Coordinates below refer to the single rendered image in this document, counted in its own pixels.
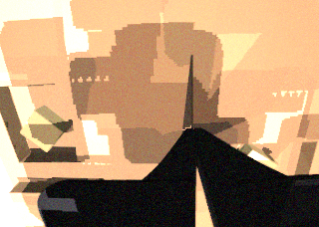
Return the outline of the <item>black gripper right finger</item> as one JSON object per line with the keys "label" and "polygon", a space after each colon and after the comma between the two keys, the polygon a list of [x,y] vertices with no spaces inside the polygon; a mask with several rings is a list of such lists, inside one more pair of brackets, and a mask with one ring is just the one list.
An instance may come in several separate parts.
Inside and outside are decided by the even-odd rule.
{"label": "black gripper right finger", "polygon": [[319,174],[285,175],[202,127],[194,131],[213,227],[299,227],[319,220]]}

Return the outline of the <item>tan block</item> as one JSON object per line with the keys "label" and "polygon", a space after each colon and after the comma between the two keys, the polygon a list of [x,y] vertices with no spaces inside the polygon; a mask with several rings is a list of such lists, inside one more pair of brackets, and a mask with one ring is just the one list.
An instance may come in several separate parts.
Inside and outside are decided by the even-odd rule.
{"label": "tan block", "polygon": [[43,105],[34,110],[20,133],[48,152],[69,126],[64,119]]}
{"label": "tan block", "polygon": [[276,160],[274,160],[271,155],[267,154],[262,149],[256,147],[255,145],[251,143],[245,143],[240,151],[246,153],[246,155],[252,157],[253,159],[261,162],[264,165],[268,165],[275,169],[275,167],[278,165]]}

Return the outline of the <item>tan square puzzle board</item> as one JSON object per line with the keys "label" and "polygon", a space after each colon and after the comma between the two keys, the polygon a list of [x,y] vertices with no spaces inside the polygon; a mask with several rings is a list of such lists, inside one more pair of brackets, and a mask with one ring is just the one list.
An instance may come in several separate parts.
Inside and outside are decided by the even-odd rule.
{"label": "tan square puzzle board", "polygon": [[[46,105],[46,152],[20,133]],[[0,158],[25,227],[66,179],[143,179],[186,128],[319,174],[319,0],[0,0]]]}

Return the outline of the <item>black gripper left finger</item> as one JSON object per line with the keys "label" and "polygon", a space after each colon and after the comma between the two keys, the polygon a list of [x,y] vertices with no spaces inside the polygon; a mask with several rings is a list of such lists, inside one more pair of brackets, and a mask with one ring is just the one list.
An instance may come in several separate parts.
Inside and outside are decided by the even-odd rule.
{"label": "black gripper left finger", "polygon": [[197,136],[186,128],[143,179],[58,181],[41,191],[45,227],[195,227]]}

